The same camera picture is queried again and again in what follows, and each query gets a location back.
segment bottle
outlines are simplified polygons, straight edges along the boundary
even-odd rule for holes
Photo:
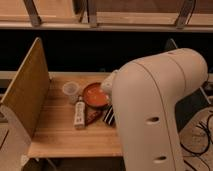
[[[82,96],[78,97],[78,101],[75,104],[74,127],[76,129],[85,128],[85,103]]]

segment cable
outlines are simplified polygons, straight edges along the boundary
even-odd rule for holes
[[[187,147],[185,147],[185,145],[183,145],[182,143],[180,143],[180,145],[181,145],[181,147],[182,147],[185,151],[187,151],[187,152],[189,152],[189,153],[191,153],[191,154],[193,154],[193,155],[195,155],[195,156],[201,156],[201,155],[203,155],[204,153],[206,153],[206,152],[208,151],[209,147],[210,147],[211,135],[210,135],[210,131],[207,129],[207,127],[205,127],[205,125],[204,125],[202,122],[200,122],[199,125],[197,125],[197,127],[200,128],[200,129],[202,129],[202,130],[206,133],[206,135],[207,135],[208,144],[207,144],[207,146],[205,147],[205,149],[204,149],[203,151],[201,151],[201,152],[195,152],[195,151],[192,151],[192,150],[188,149]]]
[[[184,160],[184,163],[186,165],[188,165],[193,171],[198,171],[197,169],[194,168],[194,166],[192,166],[189,162],[187,162],[186,160]]]
[[[210,133],[210,139],[211,139],[211,143],[213,144],[213,140],[212,140],[212,136],[211,136],[211,131],[210,131],[210,126],[209,126],[209,122],[210,122],[210,119],[213,117],[213,114],[209,115],[208,118],[207,118],[207,121],[206,121],[206,126],[207,126],[207,129]]]
[[[195,157],[197,157],[198,159],[200,159],[200,161],[202,161],[206,165],[206,167],[208,168],[208,170],[211,171],[209,165],[200,156],[195,156]]]

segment wooden table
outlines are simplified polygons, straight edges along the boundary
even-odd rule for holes
[[[29,148],[31,158],[116,157],[122,156],[116,129],[100,118],[84,130],[73,126],[74,106],[63,94],[62,86],[76,81],[83,89],[90,83],[101,82],[107,75],[70,75],[54,77],[40,114]]]

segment small white cup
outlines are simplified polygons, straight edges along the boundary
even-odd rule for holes
[[[69,97],[69,102],[75,104],[78,101],[80,86],[74,81],[67,82],[63,85],[62,91]]]

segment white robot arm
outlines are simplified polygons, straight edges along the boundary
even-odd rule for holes
[[[112,105],[127,171],[185,170],[175,105],[207,77],[205,60],[191,49],[136,59],[116,71]]]

